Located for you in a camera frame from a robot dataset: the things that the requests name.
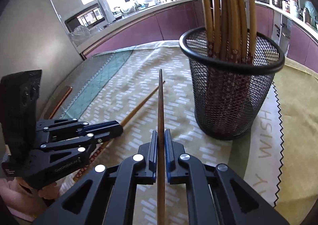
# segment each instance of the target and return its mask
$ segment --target utensil holder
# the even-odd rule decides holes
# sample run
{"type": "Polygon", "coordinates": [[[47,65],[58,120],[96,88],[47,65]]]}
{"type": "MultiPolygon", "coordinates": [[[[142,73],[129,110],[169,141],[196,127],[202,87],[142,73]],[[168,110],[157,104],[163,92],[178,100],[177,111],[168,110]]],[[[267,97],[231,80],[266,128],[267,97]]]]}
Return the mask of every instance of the utensil holder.
{"type": "Polygon", "coordinates": [[[179,45],[190,61],[198,126],[219,140],[242,136],[252,126],[275,73],[284,66],[279,46],[257,32],[253,64],[238,64],[208,57],[204,27],[184,33],[179,45]]]}

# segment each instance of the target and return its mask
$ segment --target zigzag border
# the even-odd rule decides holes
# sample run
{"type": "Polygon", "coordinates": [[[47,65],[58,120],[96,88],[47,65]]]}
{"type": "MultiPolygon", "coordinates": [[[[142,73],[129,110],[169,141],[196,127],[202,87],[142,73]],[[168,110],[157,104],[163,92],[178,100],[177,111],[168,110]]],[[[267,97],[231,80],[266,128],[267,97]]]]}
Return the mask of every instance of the zigzag border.
{"type": "Polygon", "coordinates": [[[279,180],[279,182],[278,182],[278,184],[276,185],[278,191],[275,193],[275,195],[276,195],[276,200],[274,201],[274,207],[276,207],[276,202],[277,202],[278,199],[279,199],[279,197],[278,197],[278,193],[279,193],[279,191],[280,191],[279,184],[281,183],[280,176],[282,175],[281,168],[282,168],[282,166],[284,165],[284,164],[282,163],[282,160],[283,160],[283,158],[284,158],[284,155],[283,155],[283,150],[284,150],[284,147],[283,147],[283,143],[284,143],[283,136],[284,136],[284,133],[283,133],[283,126],[281,125],[281,124],[283,123],[283,121],[282,121],[282,119],[281,119],[281,113],[280,113],[281,108],[279,107],[279,106],[280,106],[280,103],[279,103],[278,94],[277,94],[277,90],[276,90],[276,86],[275,86],[275,84],[274,84],[274,81],[273,81],[272,84],[273,84],[273,89],[274,89],[274,93],[275,93],[275,97],[276,97],[276,102],[278,103],[277,107],[278,107],[278,109],[279,109],[279,110],[278,110],[278,114],[279,114],[279,120],[280,120],[279,125],[280,125],[280,127],[281,127],[281,129],[280,129],[280,133],[281,133],[280,139],[282,140],[282,143],[280,144],[280,146],[281,146],[281,151],[280,151],[281,159],[279,160],[279,161],[280,161],[280,164],[281,164],[280,167],[279,167],[279,172],[280,172],[280,174],[279,174],[279,176],[277,177],[278,180],[279,180]]]}

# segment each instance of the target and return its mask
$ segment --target patterned tablecloth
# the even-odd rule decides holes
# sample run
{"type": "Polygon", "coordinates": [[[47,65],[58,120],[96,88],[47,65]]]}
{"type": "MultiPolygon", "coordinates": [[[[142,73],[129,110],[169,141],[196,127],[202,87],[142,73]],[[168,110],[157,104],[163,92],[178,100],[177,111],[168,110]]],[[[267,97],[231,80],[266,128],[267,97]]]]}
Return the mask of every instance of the patterned tablecloth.
{"type": "MultiPolygon", "coordinates": [[[[102,83],[88,107],[71,113],[81,113],[80,120],[90,124],[120,122],[158,85],[162,68],[165,128],[171,130],[173,140],[203,163],[228,164],[290,224],[301,223],[318,193],[316,73],[287,59],[249,133],[239,140],[219,141],[204,134],[195,121],[189,61],[178,41],[144,44],[121,50],[121,54],[125,61],[102,83]]],[[[102,68],[111,73],[107,64],[102,68]]],[[[89,84],[84,87],[77,98],[90,91],[89,84]]],[[[106,148],[96,165],[117,165],[151,140],[152,130],[157,129],[157,95],[125,126],[123,135],[106,148]]],[[[74,100],[62,116],[79,117],[70,114],[70,107],[74,100]]],[[[73,184],[73,176],[66,178],[61,193],[73,184]]],[[[138,185],[133,224],[156,224],[156,185],[138,185]]],[[[166,184],[166,224],[188,224],[184,185],[166,184]]]]}

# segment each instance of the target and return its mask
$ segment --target table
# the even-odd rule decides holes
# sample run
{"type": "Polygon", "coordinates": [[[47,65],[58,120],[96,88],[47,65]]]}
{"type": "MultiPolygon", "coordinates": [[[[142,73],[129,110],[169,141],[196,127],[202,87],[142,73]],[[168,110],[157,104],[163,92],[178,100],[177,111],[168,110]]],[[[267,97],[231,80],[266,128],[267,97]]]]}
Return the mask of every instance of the table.
{"type": "MultiPolygon", "coordinates": [[[[109,78],[104,83],[91,79],[90,84],[100,88],[96,94],[91,93],[92,100],[87,105],[82,103],[81,111],[74,111],[76,100],[72,100],[71,107],[63,107],[62,116],[79,117],[91,124],[114,119],[120,122],[158,85],[162,68],[166,81],[165,128],[171,130],[173,139],[203,163],[228,164],[290,224],[302,222],[318,197],[318,74],[286,59],[249,133],[235,141],[219,141],[204,134],[195,121],[189,61],[178,41],[121,49],[112,57],[119,59],[118,53],[125,56],[118,71],[114,71],[114,64],[109,69],[105,64],[96,71],[95,77],[104,72],[109,78]]],[[[93,91],[89,84],[77,98],[87,90],[93,91]]],[[[128,123],[123,135],[106,148],[96,165],[117,165],[151,140],[152,130],[157,129],[157,95],[128,123]]],[[[72,185],[72,176],[66,178],[61,192],[72,185]]],[[[185,185],[166,184],[166,214],[166,224],[188,224],[185,185]]],[[[156,224],[156,185],[138,185],[133,223],[156,224]]]]}

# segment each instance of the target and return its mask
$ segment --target black mesh cup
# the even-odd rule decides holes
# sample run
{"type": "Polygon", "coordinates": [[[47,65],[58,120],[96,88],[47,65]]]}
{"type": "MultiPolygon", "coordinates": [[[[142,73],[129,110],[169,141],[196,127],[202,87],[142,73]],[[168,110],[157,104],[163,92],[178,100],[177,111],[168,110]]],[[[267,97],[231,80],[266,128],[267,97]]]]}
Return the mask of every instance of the black mesh cup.
{"type": "Polygon", "coordinates": [[[207,56],[204,27],[184,33],[179,44],[190,60],[195,118],[201,130],[219,140],[242,136],[252,126],[275,73],[284,66],[281,49],[257,33],[253,64],[221,61],[207,56]]]}

